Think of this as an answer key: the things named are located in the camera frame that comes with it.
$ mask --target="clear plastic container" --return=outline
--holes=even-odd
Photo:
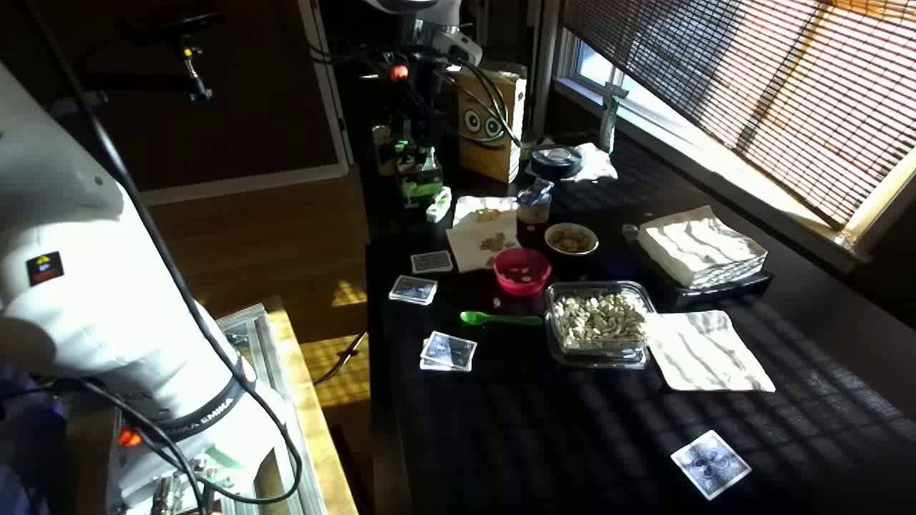
[[[634,281],[578,281],[547,289],[547,341],[557,359],[591,369],[645,369],[655,306]]]

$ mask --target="green object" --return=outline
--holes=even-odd
[[[511,324],[511,325],[544,325],[541,313],[489,313],[489,311],[462,311],[462,324],[488,325],[488,324]]]

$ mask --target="small bowl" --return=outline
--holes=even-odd
[[[554,222],[544,231],[547,249],[567,255],[567,256],[588,256],[595,255],[602,239],[594,228],[578,222]]]
[[[494,256],[495,282],[512,296],[538,296],[551,281],[551,261],[535,249],[508,249]]]

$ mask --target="sticker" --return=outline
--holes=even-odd
[[[27,261],[27,268],[29,268],[29,282],[31,286],[46,282],[53,276],[64,276],[60,251],[50,251],[50,255],[31,256],[31,261]]]

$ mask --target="table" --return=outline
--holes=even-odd
[[[351,515],[358,512],[336,441],[323,419],[323,408],[318,402],[310,365],[298,348],[296,329],[280,301],[269,301],[266,306],[250,306],[222,316],[222,329],[230,341],[250,356],[259,376],[279,389],[296,408],[292,438],[305,447],[305,477],[298,495],[283,501],[283,505],[273,502],[263,512],[331,512]],[[73,512],[107,512],[107,462],[109,438],[114,429],[112,408],[93,408],[76,414],[69,419],[69,505]],[[283,491],[280,484],[289,481],[289,465],[279,465],[279,457],[269,457],[273,465],[263,465],[256,477],[259,495]]]
[[[604,239],[574,273],[645,281],[622,222],[710,203],[770,249],[773,282],[701,306],[731,311],[778,392],[681,394],[665,385],[655,362],[645,372],[567,369],[551,356],[541,329],[459,325],[462,309],[489,309],[488,272],[438,273],[429,309],[389,303],[386,289],[409,272],[408,256],[445,249],[445,231],[378,231],[366,251],[376,509],[900,512],[916,501],[907,484],[916,472],[913,329],[627,136],[617,166],[622,179],[557,192],[554,219],[582,219]],[[475,372],[419,372],[432,329],[479,341]],[[754,465],[714,502],[670,461],[705,429],[726,434]]]

